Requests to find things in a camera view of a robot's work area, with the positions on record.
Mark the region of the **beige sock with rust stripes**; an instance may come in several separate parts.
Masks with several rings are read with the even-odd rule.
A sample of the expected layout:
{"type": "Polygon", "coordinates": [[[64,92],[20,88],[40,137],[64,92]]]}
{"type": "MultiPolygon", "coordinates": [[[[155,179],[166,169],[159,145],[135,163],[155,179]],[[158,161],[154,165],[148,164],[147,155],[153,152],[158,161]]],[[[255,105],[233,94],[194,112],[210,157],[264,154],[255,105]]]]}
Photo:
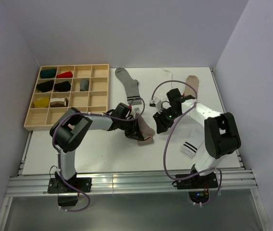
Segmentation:
{"type": "Polygon", "coordinates": [[[155,135],[155,131],[147,125],[147,123],[139,113],[136,113],[136,116],[138,117],[138,125],[140,132],[144,137],[143,141],[138,141],[138,146],[153,144],[154,143],[153,136],[155,135]]]}

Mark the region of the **plain white sock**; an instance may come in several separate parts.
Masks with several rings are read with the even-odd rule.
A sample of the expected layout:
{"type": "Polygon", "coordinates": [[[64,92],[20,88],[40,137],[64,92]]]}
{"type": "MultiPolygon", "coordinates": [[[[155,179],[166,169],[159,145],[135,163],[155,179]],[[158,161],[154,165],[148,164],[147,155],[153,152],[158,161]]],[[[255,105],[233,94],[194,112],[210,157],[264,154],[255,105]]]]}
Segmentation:
{"type": "MultiPolygon", "coordinates": [[[[163,81],[173,80],[173,73],[170,70],[165,69],[165,68],[161,68],[161,72],[162,72],[163,81]]],[[[169,91],[169,90],[171,90],[173,88],[174,88],[173,87],[173,82],[165,83],[162,86],[162,89],[165,90],[165,91],[169,91]]]]}

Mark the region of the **dark grey sock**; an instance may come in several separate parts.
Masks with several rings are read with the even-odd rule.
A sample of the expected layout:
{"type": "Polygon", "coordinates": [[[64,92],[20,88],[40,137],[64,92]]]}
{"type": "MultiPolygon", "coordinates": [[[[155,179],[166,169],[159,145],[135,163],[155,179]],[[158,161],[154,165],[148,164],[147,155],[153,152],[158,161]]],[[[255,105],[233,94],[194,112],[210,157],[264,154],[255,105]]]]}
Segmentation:
{"type": "Polygon", "coordinates": [[[81,82],[80,82],[79,90],[80,91],[88,91],[89,90],[89,84],[90,84],[89,79],[87,79],[87,78],[82,79],[81,82]]]}

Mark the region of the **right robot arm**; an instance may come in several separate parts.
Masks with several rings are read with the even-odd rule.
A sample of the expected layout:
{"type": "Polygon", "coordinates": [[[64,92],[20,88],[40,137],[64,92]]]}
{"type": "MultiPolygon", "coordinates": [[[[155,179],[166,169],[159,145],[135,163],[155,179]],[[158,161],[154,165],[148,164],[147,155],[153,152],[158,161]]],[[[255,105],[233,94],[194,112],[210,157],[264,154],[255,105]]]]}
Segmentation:
{"type": "Polygon", "coordinates": [[[170,104],[167,109],[163,108],[162,101],[155,96],[151,97],[149,103],[156,108],[153,115],[156,132],[169,132],[163,152],[164,171],[170,179],[177,180],[167,170],[167,150],[176,126],[182,118],[189,116],[202,125],[204,140],[197,149],[201,157],[193,166],[194,173],[180,180],[191,179],[191,184],[200,188],[207,182],[207,175],[218,170],[222,159],[241,147],[235,118],[232,113],[219,113],[199,103],[197,95],[182,95],[179,89],[171,89],[167,98],[170,104]]]}

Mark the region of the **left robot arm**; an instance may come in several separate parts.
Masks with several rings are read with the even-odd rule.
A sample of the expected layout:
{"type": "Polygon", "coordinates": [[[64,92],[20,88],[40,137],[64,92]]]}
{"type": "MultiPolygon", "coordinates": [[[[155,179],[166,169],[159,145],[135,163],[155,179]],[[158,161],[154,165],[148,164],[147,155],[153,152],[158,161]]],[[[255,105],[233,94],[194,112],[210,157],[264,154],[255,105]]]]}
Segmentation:
{"type": "Polygon", "coordinates": [[[138,124],[138,116],[131,114],[130,106],[120,103],[115,109],[103,114],[84,113],[69,108],[50,130],[52,145],[58,154],[57,175],[59,187],[64,192],[75,189],[75,153],[89,130],[124,131],[126,138],[144,141],[138,124]]]}

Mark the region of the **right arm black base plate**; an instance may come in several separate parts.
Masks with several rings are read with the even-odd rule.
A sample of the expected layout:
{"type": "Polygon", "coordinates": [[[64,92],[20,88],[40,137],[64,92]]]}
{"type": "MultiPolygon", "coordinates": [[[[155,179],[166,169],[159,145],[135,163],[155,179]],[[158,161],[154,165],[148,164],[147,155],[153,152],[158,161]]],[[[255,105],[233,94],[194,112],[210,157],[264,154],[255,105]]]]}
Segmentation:
{"type": "Polygon", "coordinates": [[[215,189],[218,187],[218,180],[215,173],[206,176],[195,176],[186,180],[173,181],[172,186],[178,190],[185,189],[215,189]]]}

